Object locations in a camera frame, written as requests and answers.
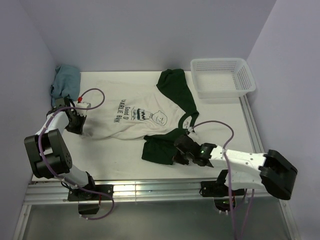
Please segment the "white green raglan t-shirt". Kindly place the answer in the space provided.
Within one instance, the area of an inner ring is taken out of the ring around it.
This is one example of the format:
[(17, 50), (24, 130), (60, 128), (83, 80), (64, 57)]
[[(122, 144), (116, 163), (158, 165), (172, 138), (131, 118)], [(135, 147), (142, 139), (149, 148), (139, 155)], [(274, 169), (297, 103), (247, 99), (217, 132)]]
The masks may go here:
[(182, 69), (163, 71), (157, 84), (98, 81), (105, 101), (90, 110), (83, 135), (93, 140), (144, 139), (141, 158), (172, 165), (175, 140), (193, 127), (199, 112)]

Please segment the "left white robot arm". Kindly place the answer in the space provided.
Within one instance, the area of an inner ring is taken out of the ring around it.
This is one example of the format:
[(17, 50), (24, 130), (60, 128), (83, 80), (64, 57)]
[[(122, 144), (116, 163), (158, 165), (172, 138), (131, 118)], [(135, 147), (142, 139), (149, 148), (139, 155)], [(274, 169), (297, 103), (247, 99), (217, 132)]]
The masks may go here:
[(55, 104), (56, 107), (46, 114), (43, 127), (24, 139), (32, 172), (37, 178), (59, 179), (65, 187), (79, 189), (82, 197), (91, 200), (96, 197), (98, 188), (88, 172), (73, 164), (62, 137), (65, 130), (76, 135), (83, 134), (87, 109), (91, 104), (74, 103), (67, 97), (57, 99)]

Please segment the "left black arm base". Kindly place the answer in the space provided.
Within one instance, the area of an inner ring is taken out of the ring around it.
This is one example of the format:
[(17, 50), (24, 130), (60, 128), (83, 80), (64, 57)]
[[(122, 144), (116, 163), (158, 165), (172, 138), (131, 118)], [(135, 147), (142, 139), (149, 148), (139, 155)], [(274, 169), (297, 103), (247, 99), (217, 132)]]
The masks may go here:
[(80, 215), (96, 215), (100, 210), (102, 201), (110, 201), (113, 197), (114, 186), (112, 184), (98, 184), (92, 193), (81, 189), (70, 189), (67, 197), (68, 202), (78, 203), (78, 213)]

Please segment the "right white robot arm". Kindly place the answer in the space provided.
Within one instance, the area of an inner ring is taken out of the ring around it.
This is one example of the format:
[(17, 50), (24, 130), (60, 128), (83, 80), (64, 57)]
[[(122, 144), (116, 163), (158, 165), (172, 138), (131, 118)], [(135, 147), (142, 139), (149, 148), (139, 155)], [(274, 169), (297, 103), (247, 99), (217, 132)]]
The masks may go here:
[(222, 195), (232, 190), (260, 189), (277, 199), (291, 199), (298, 170), (276, 150), (248, 153), (223, 149), (213, 143), (199, 145), (186, 134), (178, 137), (174, 146), (178, 150), (174, 162), (181, 165), (193, 162), (221, 171), (215, 187)]

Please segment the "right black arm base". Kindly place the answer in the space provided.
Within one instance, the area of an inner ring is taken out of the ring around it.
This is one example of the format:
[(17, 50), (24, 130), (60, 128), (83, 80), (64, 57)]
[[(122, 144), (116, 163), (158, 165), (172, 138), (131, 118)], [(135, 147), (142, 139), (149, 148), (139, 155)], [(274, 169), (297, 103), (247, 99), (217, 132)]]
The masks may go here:
[(215, 207), (221, 212), (230, 211), (229, 188), (216, 181), (201, 181), (199, 194), (204, 198), (214, 198)]

